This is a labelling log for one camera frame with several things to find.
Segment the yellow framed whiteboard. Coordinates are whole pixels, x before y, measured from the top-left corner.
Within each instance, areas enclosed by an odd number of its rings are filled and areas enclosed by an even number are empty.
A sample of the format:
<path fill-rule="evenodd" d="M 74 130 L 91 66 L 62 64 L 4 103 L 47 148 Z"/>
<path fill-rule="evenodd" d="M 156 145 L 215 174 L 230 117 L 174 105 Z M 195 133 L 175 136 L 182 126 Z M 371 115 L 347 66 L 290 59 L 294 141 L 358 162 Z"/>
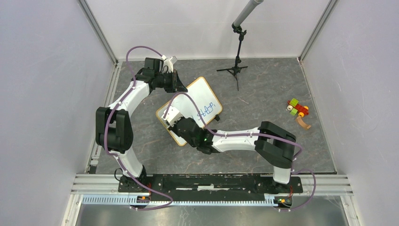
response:
<path fill-rule="evenodd" d="M 223 106 L 204 77 L 198 77 L 187 86 L 187 89 L 187 94 L 193 99 L 199 111 L 195 110 L 195 106 L 185 95 L 174 98 L 171 106 L 177 108 L 184 117 L 193 118 L 203 128 L 200 116 L 206 124 L 209 124 L 222 112 Z"/>

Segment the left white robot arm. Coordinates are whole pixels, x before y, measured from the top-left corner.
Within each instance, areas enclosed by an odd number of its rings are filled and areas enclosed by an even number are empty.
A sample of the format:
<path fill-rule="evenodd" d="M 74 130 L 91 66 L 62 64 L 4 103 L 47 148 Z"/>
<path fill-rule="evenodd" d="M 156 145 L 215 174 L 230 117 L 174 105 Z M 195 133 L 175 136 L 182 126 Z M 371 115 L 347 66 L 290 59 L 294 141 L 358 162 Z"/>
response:
<path fill-rule="evenodd" d="M 138 105 L 156 88 L 167 93 L 187 92 L 176 69 L 161 72 L 142 68 L 116 101 L 96 110 L 96 143 L 118 162 L 123 175 L 131 178 L 129 184 L 137 192 L 147 188 L 148 179 L 142 176 L 144 166 L 133 151 L 130 119 Z"/>

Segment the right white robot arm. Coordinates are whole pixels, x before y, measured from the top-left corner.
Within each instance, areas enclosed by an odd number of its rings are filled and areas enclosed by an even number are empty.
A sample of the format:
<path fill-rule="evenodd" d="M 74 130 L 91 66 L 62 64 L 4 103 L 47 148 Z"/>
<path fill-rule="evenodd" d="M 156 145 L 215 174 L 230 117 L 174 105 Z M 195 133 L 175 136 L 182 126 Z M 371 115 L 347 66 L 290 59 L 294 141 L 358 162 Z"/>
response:
<path fill-rule="evenodd" d="M 271 184 L 275 191 L 284 192 L 291 185 L 296 136 L 269 121 L 241 131 L 208 130 L 185 117 L 167 120 L 166 124 L 170 131 L 204 154 L 255 151 L 273 166 Z"/>

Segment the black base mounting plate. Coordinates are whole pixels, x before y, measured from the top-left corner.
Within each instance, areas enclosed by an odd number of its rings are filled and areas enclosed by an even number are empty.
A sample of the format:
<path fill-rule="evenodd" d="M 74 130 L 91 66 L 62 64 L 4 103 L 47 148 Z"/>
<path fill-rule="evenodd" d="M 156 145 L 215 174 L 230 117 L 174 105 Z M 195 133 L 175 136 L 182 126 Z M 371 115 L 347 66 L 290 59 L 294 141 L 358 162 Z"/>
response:
<path fill-rule="evenodd" d="M 139 178 L 141 187 L 127 176 L 117 179 L 118 192 L 138 193 L 141 201 L 208 202 L 262 201 L 265 194 L 302 193 L 300 177 L 287 184 L 278 183 L 270 174 L 153 174 Z"/>

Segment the colourful toy brick car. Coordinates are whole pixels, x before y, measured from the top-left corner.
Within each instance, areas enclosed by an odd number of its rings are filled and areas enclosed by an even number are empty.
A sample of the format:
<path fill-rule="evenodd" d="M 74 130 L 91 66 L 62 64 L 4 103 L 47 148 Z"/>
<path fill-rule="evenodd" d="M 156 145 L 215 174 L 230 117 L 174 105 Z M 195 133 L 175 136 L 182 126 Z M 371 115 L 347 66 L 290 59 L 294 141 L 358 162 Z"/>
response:
<path fill-rule="evenodd" d="M 287 110 L 291 115 L 297 115 L 299 117 L 304 117 L 309 115 L 308 106 L 303 106 L 299 104 L 299 101 L 295 98 L 287 101 Z"/>

